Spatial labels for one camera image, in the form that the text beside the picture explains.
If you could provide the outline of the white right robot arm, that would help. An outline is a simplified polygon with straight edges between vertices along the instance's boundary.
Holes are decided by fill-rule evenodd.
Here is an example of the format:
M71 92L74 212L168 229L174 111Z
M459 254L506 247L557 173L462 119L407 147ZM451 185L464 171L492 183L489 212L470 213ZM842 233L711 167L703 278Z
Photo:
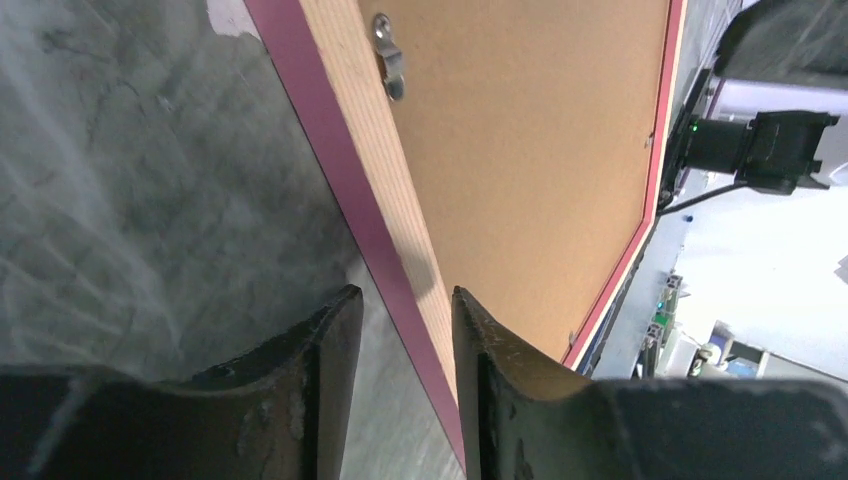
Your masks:
M743 188L788 196L826 189L815 180L814 154L837 115L808 110L758 112L747 122L708 118L699 109L709 82L720 79L844 90L847 87L847 4L844 1L758 1L738 13L717 43L711 66L699 71L668 135L657 213L676 213ZM731 174L733 182L675 204L685 169Z

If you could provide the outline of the brown backing board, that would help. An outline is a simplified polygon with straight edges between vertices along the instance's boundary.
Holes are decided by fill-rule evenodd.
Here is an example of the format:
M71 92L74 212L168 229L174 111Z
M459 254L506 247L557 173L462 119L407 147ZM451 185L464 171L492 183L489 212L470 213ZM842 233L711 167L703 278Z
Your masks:
M363 1L447 289L565 360L641 238L678 1Z

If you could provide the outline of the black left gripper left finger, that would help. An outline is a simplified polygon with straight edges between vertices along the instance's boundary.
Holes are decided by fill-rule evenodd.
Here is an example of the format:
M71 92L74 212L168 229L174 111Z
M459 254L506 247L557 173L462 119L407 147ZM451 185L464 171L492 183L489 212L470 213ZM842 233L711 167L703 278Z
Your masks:
M5 479L336 479L363 325L348 285L184 382L101 366L1 369Z

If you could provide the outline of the pink wooden picture frame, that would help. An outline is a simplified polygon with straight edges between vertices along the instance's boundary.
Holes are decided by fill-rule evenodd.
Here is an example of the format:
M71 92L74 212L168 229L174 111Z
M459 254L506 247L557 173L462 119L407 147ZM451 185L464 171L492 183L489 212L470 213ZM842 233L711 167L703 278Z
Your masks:
M464 442L457 406L450 297L383 85L372 21L363 1L251 1L247 8L294 104L383 302L458 460ZM655 145L641 238L617 272L606 305L565 360L582 358L654 223L682 27L665 54L668 97Z

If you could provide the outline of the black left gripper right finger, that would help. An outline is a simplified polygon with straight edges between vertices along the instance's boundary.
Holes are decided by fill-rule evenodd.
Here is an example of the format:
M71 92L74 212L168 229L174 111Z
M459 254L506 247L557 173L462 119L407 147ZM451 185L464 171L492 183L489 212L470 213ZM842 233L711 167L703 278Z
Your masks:
M843 479L847 395L815 380L591 380L452 293L471 479Z

